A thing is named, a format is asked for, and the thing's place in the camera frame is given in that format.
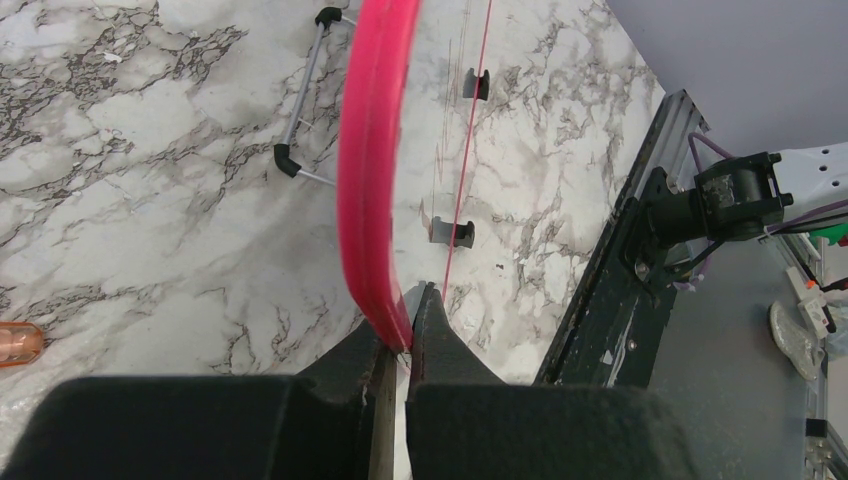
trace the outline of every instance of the marble surface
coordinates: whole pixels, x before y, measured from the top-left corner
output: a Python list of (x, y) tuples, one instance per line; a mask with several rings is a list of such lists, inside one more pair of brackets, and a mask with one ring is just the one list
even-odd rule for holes
[[(361, 321), (333, 190), (271, 163), (327, 4), (0, 0), (0, 321), (48, 338), (0, 370), (0, 465), (65, 379), (296, 372)], [(426, 218), (453, 216), (481, 5), (424, 0), (396, 188), (404, 288), (444, 277)], [(351, 38), (322, 44), (293, 147), (330, 178)], [(603, 2), (495, 0), (484, 68), (460, 216), (477, 240), (454, 256), (447, 306), (487, 365), (527, 382), (662, 91)], [(410, 162), (428, 180), (440, 163), (436, 187), (414, 187)]]

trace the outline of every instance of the green object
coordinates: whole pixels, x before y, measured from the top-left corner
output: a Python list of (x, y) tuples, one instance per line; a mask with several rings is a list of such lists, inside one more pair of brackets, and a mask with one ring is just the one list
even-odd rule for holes
[(824, 237), (827, 239), (828, 245), (833, 245), (845, 235), (848, 235), (848, 223), (834, 225), (832, 227), (822, 228), (821, 230), (813, 230), (810, 232), (810, 238)]

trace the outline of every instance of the orange plastic container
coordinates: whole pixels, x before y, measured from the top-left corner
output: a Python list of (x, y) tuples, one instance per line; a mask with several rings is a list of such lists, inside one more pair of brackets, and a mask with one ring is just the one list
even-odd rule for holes
[(0, 368), (24, 365), (44, 348), (44, 333), (31, 323), (0, 322)]

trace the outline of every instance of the wall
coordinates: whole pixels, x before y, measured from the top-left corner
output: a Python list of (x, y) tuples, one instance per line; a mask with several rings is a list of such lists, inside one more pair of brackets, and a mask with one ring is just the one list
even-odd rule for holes
[(737, 154), (848, 141), (848, 2), (607, 0), (668, 92)]

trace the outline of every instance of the marble tabletop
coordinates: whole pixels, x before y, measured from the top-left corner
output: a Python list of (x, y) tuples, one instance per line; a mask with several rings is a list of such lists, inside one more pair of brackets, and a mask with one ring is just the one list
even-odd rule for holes
[[(63, 380), (297, 372), (362, 320), (342, 276), (334, 191), (271, 162), (328, 4), (356, 18), (361, 2), (0, 2), (0, 321), (36, 323), (48, 339), (33, 364), (0, 370), (0, 465)], [(424, 1), (419, 54), (438, 7)], [(330, 29), (292, 147), (330, 178), (351, 39)], [(432, 81), (408, 90), (442, 109), (436, 86), (455, 78), (462, 39), (433, 44), (445, 41)], [(527, 382), (663, 92), (600, 0), (495, 0), (484, 67), (491, 92), (460, 217), (477, 240), (455, 254), (447, 307), (495, 373)], [(451, 106), (458, 125), (468, 113)], [(420, 143), (434, 159), (429, 135), (405, 124), (401, 154)], [(443, 161), (461, 158), (457, 145)], [(420, 241), (422, 196), (398, 200), (403, 250)], [(396, 252), (413, 259), (399, 262), (404, 287), (441, 288), (443, 260), (417, 270), (408, 250)]]

